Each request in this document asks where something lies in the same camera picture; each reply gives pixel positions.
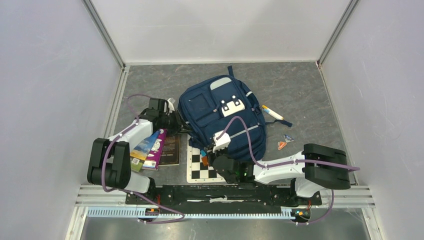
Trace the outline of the navy blue backpack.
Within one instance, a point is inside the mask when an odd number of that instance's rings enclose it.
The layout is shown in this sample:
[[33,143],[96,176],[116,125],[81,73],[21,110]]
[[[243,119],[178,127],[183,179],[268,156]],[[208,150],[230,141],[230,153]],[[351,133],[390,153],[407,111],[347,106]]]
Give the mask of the navy blue backpack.
[[189,87],[178,100],[179,113],[191,127],[189,145],[203,150],[213,135],[225,130],[230,136],[228,154],[240,162],[266,153],[267,125],[262,105],[232,66],[227,75],[218,75]]

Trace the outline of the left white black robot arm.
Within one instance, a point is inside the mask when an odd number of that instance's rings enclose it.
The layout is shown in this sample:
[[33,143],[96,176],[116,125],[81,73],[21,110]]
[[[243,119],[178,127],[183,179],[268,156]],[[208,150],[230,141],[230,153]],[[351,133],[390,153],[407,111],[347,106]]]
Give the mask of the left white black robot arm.
[[160,129],[173,134],[188,129],[173,103],[173,98],[150,98],[148,107],[136,114],[129,126],[108,138],[95,139],[88,163],[87,181],[102,186],[106,192],[137,192],[145,204],[153,203],[157,198],[153,179],[132,173],[130,153],[136,145]]

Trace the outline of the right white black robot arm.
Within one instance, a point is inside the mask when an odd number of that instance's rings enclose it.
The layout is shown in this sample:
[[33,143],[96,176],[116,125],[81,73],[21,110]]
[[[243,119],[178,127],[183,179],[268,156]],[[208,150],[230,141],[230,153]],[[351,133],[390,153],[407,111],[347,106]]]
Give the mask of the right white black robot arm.
[[290,180],[289,199],[302,204],[323,189],[348,190],[350,172],[356,167],[347,164],[343,150],[314,143],[291,156],[270,161],[241,162],[226,149],[208,151],[208,164],[225,182],[239,187],[253,188],[280,180]]

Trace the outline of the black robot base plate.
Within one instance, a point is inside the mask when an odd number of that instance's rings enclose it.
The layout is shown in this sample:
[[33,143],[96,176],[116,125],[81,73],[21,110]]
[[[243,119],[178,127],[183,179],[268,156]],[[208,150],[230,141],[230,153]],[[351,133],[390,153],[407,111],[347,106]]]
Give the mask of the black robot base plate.
[[319,192],[298,197],[287,185],[159,185],[145,196],[184,214],[276,214],[281,207],[322,205]]

